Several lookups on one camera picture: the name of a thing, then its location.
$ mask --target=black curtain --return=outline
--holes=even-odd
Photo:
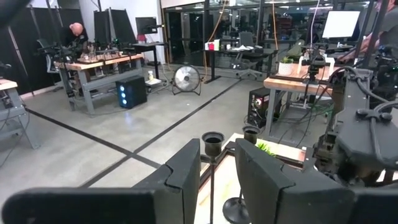
[[[11,22],[11,30],[27,70],[28,82],[32,90],[52,86],[54,81],[52,76],[47,73],[45,57],[37,55],[37,49],[40,47],[37,42],[39,34],[37,33],[29,8],[23,9],[14,18]]]
[[[116,38],[121,43],[137,43],[126,10],[111,10],[112,21]]]
[[[63,26],[69,26],[72,23],[78,22],[83,24],[80,9],[59,9]]]
[[[94,12],[95,39],[100,43],[110,43],[111,31],[109,28],[109,12]]]
[[[17,51],[15,50],[11,36],[9,35],[8,28],[0,30],[0,37],[0,61],[12,66],[12,68],[6,70],[6,72],[0,74],[0,76],[18,83],[17,91],[20,95],[29,93],[31,90],[29,88],[27,75],[19,61]]]
[[[50,12],[47,8],[34,7],[33,10],[37,21],[37,26],[39,27],[41,34],[40,38],[46,39],[49,44],[56,42],[57,38],[55,36],[55,32],[59,33],[61,27],[56,10],[52,9],[52,15],[55,19],[55,23],[57,24],[56,27],[54,27],[52,24]]]

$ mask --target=gray floor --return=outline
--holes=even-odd
[[[63,91],[44,93],[25,102],[28,108],[44,116],[104,139],[127,152],[139,149],[138,156],[162,164],[191,138],[200,138],[207,131],[219,131],[226,139],[233,133],[241,133],[247,113],[249,91],[260,88],[262,82],[239,82],[148,144],[152,138],[237,81],[233,78],[220,78],[203,85],[200,96],[193,93],[174,96],[163,90],[150,95],[144,105],[128,111],[121,111],[116,104],[116,96],[110,96],[96,105],[96,111],[103,115],[95,118],[89,118],[83,107],[80,107],[80,111],[70,111]],[[81,186],[126,156],[35,115],[31,115],[30,120],[29,128],[36,130],[42,142],[40,149],[31,149],[26,138],[18,141],[19,138],[15,137],[11,141],[0,142],[0,164],[8,152],[14,149],[0,169],[0,205],[11,194],[26,188]],[[297,129],[304,130],[306,125],[301,124]],[[319,133],[317,130],[325,125],[320,121],[316,127],[315,131],[310,127],[312,134],[305,139],[310,145],[313,144],[313,137]],[[154,170],[154,167],[141,161],[128,159],[91,187],[132,187]]]

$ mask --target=white monitor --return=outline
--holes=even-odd
[[[322,38],[352,37],[360,11],[329,11]]]

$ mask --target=office chair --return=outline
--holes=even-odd
[[[258,71],[262,67],[262,61],[269,55],[264,54],[264,49],[258,49],[254,45],[253,34],[251,32],[240,32],[239,44],[245,47],[254,47],[254,49],[252,51],[240,52],[231,64],[231,68],[240,70],[236,73],[236,76],[239,78],[242,78],[244,75],[252,75],[257,80],[257,76],[262,76],[262,72]]]
[[[60,72],[57,68],[55,68],[53,56],[55,55],[54,45],[50,45],[45,39],[38,39],[37,42],[40,44],[42,50],[41,54],[45,55],[45,61],[47,63],[47,73],[51,74],[59,74]],[[54,83],[57,86],[53,91],[58,91],[63,88],[62,82]]]

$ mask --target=red object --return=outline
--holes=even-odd
[[[146,41],[145,35],[138,34],[137,35],[137,41]]]

